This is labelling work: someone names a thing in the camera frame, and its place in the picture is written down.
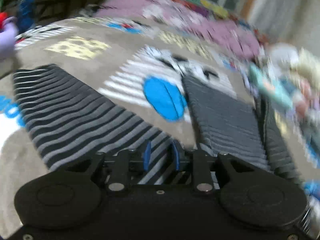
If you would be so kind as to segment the black white striped garment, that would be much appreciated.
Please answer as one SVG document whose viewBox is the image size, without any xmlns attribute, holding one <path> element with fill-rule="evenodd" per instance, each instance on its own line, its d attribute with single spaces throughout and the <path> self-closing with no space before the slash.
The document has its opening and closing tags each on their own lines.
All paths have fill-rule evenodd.
<svg viewBox="0 0 320 240">
<path fill-rule="evenodd" d="M 18 70 L 14 93 L 28 134 L 45 165 L 52 171 L 89 160 L 98 152 L 117 154 L 151 143 L 150 166 L 134 176 L 137 184 L 185 183 L 169 150 L 172 128 L 161 129 L 129 111 L 59 66 Z M 185 76 L 185 103 L 191 115 L 194 149 L 216 156 L 226 152 L 296 185 L 302 180 L 293 156 L 280 135 L 271 104 L 257 107 Z"/>
</svg>

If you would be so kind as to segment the folded clothes pile left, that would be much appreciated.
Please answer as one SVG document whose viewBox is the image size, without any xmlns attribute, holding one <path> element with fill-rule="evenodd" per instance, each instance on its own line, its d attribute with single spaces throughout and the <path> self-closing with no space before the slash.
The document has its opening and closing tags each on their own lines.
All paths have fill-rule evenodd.
<svg viewBox="0 0 320 240">
<path fill-rule="evenodd" d="M 6 12 L 1 12 L 1 61 L 13 55 L 17 35 L 16 18 L 9 17 Z"/>
</svg>

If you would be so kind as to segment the brown Mickey Mouse blanket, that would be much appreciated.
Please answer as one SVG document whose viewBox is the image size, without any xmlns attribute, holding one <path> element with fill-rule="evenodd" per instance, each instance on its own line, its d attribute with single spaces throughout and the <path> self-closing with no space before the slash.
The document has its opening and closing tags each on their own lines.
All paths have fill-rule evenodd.
<svg viewBox="0 0 320 240">
<path fill-rule="evenodd" d="M 319 200 L 305 189 L 305 148 L 295 112 L 260 94 L 249 65 L 218 63 L 222 51 L 147 22 L 77 17 L 15 43 L 14 69 L 1 79 L 1 239 L 319 239 Z M 180 184 L 137 184 L 121 194 L 107 182 L 117 154 L 50 170 L 27 132 L 13 75 L 54 64 L 112 102 L 172 128 L 195 150 L 185 76 L 257 107 L 268 101 L 302 180 L 296 185 L 222 152 L 211 194 Z"/>
</svg>

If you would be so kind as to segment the teal folded children top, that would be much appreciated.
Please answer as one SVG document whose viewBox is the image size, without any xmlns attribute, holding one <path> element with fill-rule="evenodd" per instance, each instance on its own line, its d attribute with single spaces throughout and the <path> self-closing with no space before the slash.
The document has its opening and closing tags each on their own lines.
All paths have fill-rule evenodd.
<svg viewBox="0 0 320 240">
<path fill-rule="evenodd" d="M 292 109 L 293 102 L 279 80 L 270 80 L 255 64 L 249 65 L 248 79 L 260 94 L 267 96 L 285 109 Z"/>
</svg>

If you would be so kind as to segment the purple floral duvet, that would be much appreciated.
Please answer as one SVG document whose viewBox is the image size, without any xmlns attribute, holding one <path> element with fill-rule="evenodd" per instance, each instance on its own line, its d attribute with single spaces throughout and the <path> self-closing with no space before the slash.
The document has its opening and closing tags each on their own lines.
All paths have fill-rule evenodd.
<svg viewBox="0 0 320 240">
<path fill-rule="evenodd" d="M 233 20 L 210 20 L 172 0 L 106 0 L 95 17 L 143 17 L 189 32 L 216 43 L 243 59 L 259 55 L 260 44 L 252 31 Z"/>
</svg>

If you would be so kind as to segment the sheer grey curtain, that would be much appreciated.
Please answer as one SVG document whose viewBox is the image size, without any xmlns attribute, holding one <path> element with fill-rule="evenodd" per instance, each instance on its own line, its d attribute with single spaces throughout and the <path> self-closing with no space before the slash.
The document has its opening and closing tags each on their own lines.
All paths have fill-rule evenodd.
<svg viewBox="0 0 320 240">
<path fill-rule="evenodd" d="M 291 28 L 302 0 L 254 0 L 248 23 L 269 36 Z"/>
</svg>

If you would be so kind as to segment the dark wooden side desk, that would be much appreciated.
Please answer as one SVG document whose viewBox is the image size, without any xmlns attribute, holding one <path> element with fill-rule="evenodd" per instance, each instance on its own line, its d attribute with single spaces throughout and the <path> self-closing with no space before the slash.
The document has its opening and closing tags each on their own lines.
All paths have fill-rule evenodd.
<svg viewBox="0 0 320 240">
<path fill-rule="evenodd" d="M 36 25 L 78 16 L 88 5 L 100 5 L 105 0 L 15 0 L 12 14 L 20 33 Z"/>
</svg>

